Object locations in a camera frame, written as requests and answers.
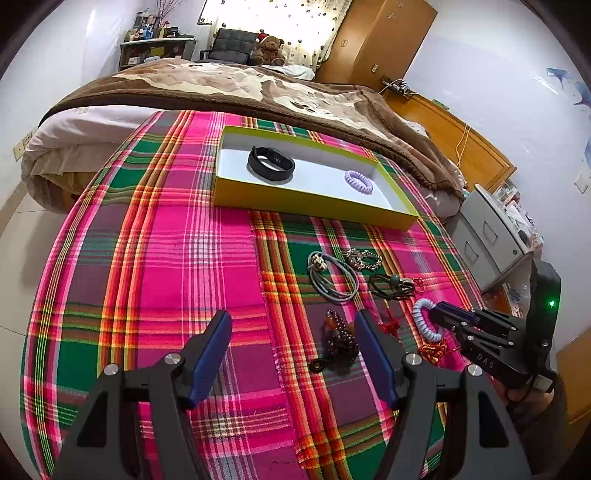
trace drawer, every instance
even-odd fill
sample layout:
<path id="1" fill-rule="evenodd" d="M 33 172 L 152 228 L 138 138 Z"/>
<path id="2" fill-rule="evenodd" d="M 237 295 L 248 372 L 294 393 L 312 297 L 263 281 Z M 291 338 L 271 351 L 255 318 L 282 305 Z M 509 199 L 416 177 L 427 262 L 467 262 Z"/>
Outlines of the drawer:
<path id="1" fill-rule="evenodd" d="M 472 192 L 462 203 L 460 212 L 476 232 L 501 272 L 509 270 L 523 256 L 523 251 L 507 226 L 480 193 Z"/>
<path id="2" fill-rule="evenodd" d="M 480 290 L 489 288 L 501 272 L 472 227 L 462 215 L 456 215 L 446 223 L 446 229 Z"/>

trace curtain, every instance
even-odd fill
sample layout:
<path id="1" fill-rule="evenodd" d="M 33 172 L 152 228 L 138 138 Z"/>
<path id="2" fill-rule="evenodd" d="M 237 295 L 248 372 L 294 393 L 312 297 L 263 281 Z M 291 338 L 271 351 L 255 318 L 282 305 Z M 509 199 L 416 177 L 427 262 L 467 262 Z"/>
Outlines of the curtain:
<path id="1" fill-rule="evenodd" d="M 209 0 L 203 21 L 212 22 L 209 45 L 220 28 L 265 33 L 283 39 L 286 64 L 316 70 L 353 0 Z"/>

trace purple hair tie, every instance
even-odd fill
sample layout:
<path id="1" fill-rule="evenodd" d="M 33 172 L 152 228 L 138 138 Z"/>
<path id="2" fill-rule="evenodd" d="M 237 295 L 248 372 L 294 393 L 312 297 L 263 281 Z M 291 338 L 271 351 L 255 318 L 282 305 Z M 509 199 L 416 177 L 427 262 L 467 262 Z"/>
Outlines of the purple hair tie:
<path id="1" fill-rule="evenodd" d="M 371 183 L 371 180 L 355 170 L 347 170 L 345 172 L 345 181 L 355 190 L 365 195 L 371 195 L 374 190 L 374 184 Z"/>

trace drawer handle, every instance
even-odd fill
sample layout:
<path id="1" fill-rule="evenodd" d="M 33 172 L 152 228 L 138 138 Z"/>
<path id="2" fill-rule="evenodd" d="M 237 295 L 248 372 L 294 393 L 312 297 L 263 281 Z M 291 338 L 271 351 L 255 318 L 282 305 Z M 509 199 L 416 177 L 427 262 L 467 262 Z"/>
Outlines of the drawer handle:
<path id="1" fill-rule="evenodd" d="M 489 230 L 492 232 L 492 234 L 495 236 L 494 240 L 490 240 L 486 234 L 486 228 L 488 227 Z M 497 241 L 497 239 L 499 238 L 499 236 L 496 234 L 496 232 L 492 229 L 492 227 L 489 225 L 489 223 L 485 220 L 484 224 L 482 225 L 482 233 L 484 233 L 484 236 L 486 237 L 486 239 L 490 242 L 490 243 L 495 243 Z"/>
<path id="2" fill-rule="evenodd" d="M 472 260 L 470 258 L 470 256 L 468 256 L 468 252 L 466 250 L 466 247 L 470 247 L 470 250 L 472 250 L 472 253 L 474 255 L 476 255 L 476 258 L 474 260 Z M 470 245 L 470 242 L 468 240 L 466 240 L 466 245 L 464 246 L 464 252 L 465 252 L 466 256 L 468 257 L 468 260 L 470 260 L 470 262 L 472 263 L 472 265 L 476 263 L 476 260 L 478 260 L 478 257 L 480 256 L 476 253 L 476 250 L 474 250 L 474 248 L 472 248 L 472 246 Z"/>

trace gray drawer cabinet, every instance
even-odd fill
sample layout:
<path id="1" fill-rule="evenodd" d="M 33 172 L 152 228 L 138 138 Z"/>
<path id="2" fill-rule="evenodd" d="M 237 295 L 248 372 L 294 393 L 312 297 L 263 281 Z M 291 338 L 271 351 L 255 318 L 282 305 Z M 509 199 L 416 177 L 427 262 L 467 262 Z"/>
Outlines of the gray drawer cabinet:
<path id="1" fill-rule="evenodd" d="M 490 290 L 532 256 L 505 212 L 480 185 L 446 229 L 481 291 Z"/>

